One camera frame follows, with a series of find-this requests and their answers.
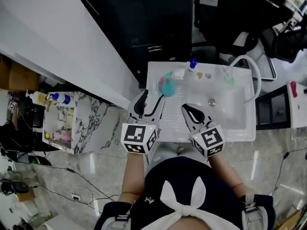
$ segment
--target white hose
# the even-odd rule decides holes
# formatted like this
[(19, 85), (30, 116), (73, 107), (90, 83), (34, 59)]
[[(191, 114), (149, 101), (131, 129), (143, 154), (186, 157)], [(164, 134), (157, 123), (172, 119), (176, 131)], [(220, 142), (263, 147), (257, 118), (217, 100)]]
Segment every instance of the white hose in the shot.
[(238, 57), (230, 64), (230, 66), (227, 68), (227, 73), (229, 73), (229, 71), (232, 71), (234, 65), (235, 65), (239, 60), (241, 60), (241, 59), (246, 59), (247, 61), (249, 61), (249, 62), (252, 64), (252, 66), (253, 66), (253, 68), (254, 68), (254, 70), (255, 70), (255, 72), (256, 72), (256, 77), (257, 77), (257, 90), (256, 90), (256, 93), (255, 93), (255, 95), (254, 95), (253, 97), (251, 97), (250, 99), (244, 101), (244, 103), (247, 104), (247, 103), (249, 103), (249, 102), (255, 100), (255, 99), (259, 96), (259, 94), (260, 94), (260, 91), (261, 91), (261, 75), (260, 75), (260, 71), (259, 71), (259, 68), (258, 68), (256, 62), (255, 62), (251, 57), (246, 56), (246, 55), (238, 56)]

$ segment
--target pants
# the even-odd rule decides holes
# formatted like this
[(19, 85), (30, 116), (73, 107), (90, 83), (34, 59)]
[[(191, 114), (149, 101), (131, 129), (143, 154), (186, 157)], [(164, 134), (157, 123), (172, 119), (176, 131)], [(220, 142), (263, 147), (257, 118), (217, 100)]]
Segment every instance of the pants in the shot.
[(159, 163), (176, 157), (187, 157), (210, 166), (209, 162), (192, 144), (185, 144), (185, 147), (181, 148), (177, 143), (161, 143), (153, 154), (153, 159), (150, 161), (145, 175)]

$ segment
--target white sink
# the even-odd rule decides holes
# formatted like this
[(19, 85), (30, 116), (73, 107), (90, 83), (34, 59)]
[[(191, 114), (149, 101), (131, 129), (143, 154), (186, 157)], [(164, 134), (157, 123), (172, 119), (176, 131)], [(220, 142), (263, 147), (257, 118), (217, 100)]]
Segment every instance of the white sink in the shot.
[(234, 68), (233, 86), (224, 82), (220, 65), (197, 64), (197, 70), (206, 74), (202, 81), (192, 83), (183, 79), (186, 62), (149, 62), (145, 113), (150, 113), (157, 99), (160, 78), (173, 71), (177, 85), (175, 95), (166, 97), (160, 128), (159, 141), (189, 142), (189, 130), (181, 112), (185, 103), (206, 107), (217, 124), (220, 124), (226, 141), (254, 141), (256, 137), (255, 101), (245, 100), (254, 95), (253, 81), (249, 69)]

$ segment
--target white marker cube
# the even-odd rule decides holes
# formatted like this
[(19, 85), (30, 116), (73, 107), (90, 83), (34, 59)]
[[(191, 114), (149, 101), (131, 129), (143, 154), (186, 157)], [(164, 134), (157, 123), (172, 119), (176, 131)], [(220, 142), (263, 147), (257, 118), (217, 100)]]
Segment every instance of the white marker cube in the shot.
[(156, 125), (123, 124), (120, 142), (127, 152), (148, 154), (157, 139)]
[(223, 150), (225, 139), (220, 125), (192, 136), (193, 146), (208, 158)]

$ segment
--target sink drain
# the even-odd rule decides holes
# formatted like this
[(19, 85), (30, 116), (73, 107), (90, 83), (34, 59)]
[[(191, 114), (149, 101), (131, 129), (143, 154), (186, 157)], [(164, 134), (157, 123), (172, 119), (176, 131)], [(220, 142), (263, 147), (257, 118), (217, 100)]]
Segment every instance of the sink drain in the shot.
[(215, 99), (209, 99), (208, 100), (208, 105), (209, 106), (216, 106)]

